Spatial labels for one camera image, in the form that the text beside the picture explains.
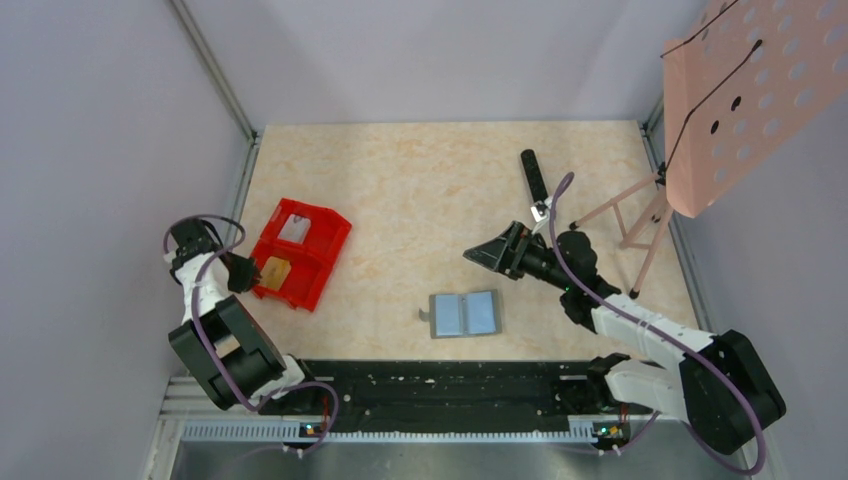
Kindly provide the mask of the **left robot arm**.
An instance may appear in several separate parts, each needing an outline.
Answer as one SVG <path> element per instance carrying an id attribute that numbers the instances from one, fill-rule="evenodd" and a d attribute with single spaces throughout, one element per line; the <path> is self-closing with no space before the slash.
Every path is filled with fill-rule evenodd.
<path id="1" fill-rule="evenodd" d="M 259 284 L 255 259 L 232 251 L 211 223 L 220 219 L 245 234 L 237 222 L 194 215 L 168 228 L 164 260 L 182 288 L 185 313 L 168 341 L 211 402 L 221 410 L 242 405 L 259 412 L 303 384 L 307 375 L 283 355 L 237 295 Z"/>

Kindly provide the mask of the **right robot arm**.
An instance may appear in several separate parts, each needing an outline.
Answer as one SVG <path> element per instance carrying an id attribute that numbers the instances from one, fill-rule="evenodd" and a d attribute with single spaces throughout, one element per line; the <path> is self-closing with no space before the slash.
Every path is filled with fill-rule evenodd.
<path id="1" fill-rule="evenodd" d="M 637 404 L 683 422 L 711 451 L 729 455 L 787 412 L 752 342 L 735 330 L 715 334 L 652 312 L 598 272 L 598 256 L 580 231 L 549 246 L 520 222 L 464 251 L 465 259 L 512 280 L 531 276 L 561 289 L 575 324 L 624 342 L 636 360 L 610 354 L 591 361 L 588 382 L 603 403 Z"/>

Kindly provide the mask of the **grey card holder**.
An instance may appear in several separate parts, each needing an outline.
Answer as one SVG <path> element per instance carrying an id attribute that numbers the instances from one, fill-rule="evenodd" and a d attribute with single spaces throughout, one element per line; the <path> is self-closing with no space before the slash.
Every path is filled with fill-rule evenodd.
<path id="1" fill-rule="evenodd" d="M 430 295 L 428 308 L 420 309 L 418 318 L 429 325 L 433 339 L 490 336 L 503 330 L 501 295 L 496 289 Z"/>

